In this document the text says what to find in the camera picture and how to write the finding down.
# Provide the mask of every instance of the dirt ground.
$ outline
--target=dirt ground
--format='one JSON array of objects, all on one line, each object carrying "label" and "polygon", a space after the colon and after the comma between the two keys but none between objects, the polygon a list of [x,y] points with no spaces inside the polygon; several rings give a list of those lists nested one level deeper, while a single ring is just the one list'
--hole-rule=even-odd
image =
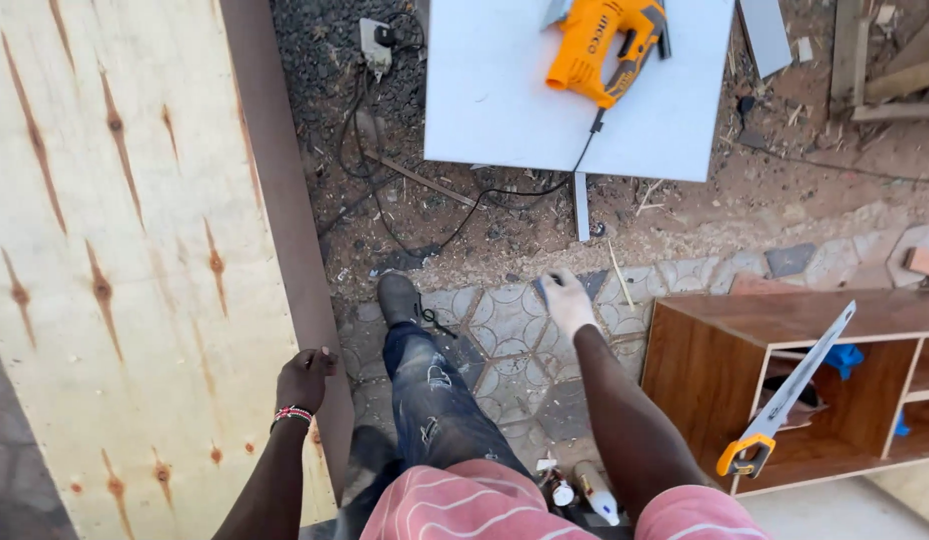
[{"label": "dirt ground", "polygon": [[[290,0],[273,3],[312,210],[318,229],[327,230],[322,249],[338,306],[370,298],[376,273],[389,267],[421,267],[422,259],[415,256],[434,253],[470,210],[399,175],[392,175],[393,182],[378,190],[376,198],[362,199],[373,185],[370,181],[381,182],[391,171],[377,171],[369,181],[346,174],[339,164],[335,147],[360,72],[356,21],[410,10],[403,2],[382,4],[340,1],[310,6],[312,12],[302,14]],[[929,223],[929,122],[829,121],[834,2],[789,0],[781,6],[794,56],[797,40],[808,36],[814,59],[795,62],[759,80],[735,16],[707,182],[665,181],[647,200],[648,205],[661,206],[639,213],[639,203],[655,179],[589,176],[590,219],[592,224],[602,223],[606,235],[586,246],[574,241],[574,208],[567,186],[540,198],[508,197],[500,202],[512,208],[489,204],[488,209],[475,211],[457,237],[428,257],[423,269],[413,271],[419,286],[429,290],[525,279],[550,264],[587,271],[607,257],[607,248],[595,245],[606,241],[619,253],[619,260],[637,264],[674,255],[717,255],[745,247],[814,241],[832,236],[834,228],[864,232],[887,226],[889,220],[903,225]],[[868,73],[880,73],[928,17],[929,1],[910,0],[897,3],[888,34],[872,25]],[[398,33],[399,42],[421,39],[420,29],[408,17],[399,20]],[[565,178],[548,171],[506,167],[471,171],[466,164],[424,162],[427,61],[421,61],[422,56],[414,47],[397,53],[391,74],[380,85],[370,85],[370,105],[362,106],[360,113],[362,144],[375,147],[376,127],[383,154],[471,198],[489,187],[539,191]],[[323,80],[307,80],[305,73],[316,67],[325,75]],[[741,131],[736,107],[739,98],[748,95],[757,101],[746,116],[746,127],[763,136],[770,153],[736,141]],[[626,105],[627,99],[618,107]],[[345,135],[341,161],[358,166],[352,130]],[[353,209],[329,227],[346,207]],[[396,238],[415,256],[408,256]]]}]

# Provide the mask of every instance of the yellow saw handle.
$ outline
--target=yellow saw handle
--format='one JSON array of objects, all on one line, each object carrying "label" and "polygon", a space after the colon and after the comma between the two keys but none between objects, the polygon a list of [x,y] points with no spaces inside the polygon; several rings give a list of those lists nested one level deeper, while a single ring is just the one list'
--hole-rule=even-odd
[{"label": "yellow saw handle", "polygon": [[[738,457],[742,452],[757,447],[757,453],[751,459]],[[775,439],[756,433],[743,440],[737,440],[727,445],[721,458],[718,459],[718,474],[724,475],[747,475],[748,478],[757,478],[764,467],[765,461],[775,449]]]}]

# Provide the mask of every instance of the white bottle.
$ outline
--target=white bottle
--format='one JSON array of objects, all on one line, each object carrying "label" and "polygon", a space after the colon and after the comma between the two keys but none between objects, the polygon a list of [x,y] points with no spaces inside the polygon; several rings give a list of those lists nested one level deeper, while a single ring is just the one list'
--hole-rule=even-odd
[{"label": "white bottle", "polygon": [[615,500],[615,496],[612,495],[608,485],[605,484],[601,474],[594,468],[591,461],[578,461],[578,464],[575,465],[575,478],[578,479],[581,493],[591,504],[591,510],[594,510],[595,513],[613,526],[620,524],[618,501]]}]

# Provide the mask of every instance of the beaded bracelet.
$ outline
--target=beaded bracelet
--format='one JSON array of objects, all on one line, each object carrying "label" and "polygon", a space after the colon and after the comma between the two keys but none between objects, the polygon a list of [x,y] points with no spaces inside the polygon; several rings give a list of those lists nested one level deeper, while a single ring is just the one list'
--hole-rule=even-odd
[{"label": "beaded bracelet", "polygon": [[308,423],[308,427],[311,427],[311,412],[297,405],[283,406],[275,414],[274,420],[271,422],[271,429],[268,432],[273,432],[275,430],[275,424],[279,423],[279,420],[282,418],[297,418],[298,420],[303,420]]}]

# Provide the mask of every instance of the pink shirt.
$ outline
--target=pink shirt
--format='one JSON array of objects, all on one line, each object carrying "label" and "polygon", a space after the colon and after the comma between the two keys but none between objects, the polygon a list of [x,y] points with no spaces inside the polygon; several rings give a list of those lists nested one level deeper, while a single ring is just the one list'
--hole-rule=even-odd
[{"label": "pink shirt", "polygon": [[[638,520],[636,540],[761,540],[762,532],[734,498],[685,485],[658,495]],[[494,461],[472,459],[447,470],[417,466],[386,490],[362,540],[595,540],[548,513],[538,487]]]}]

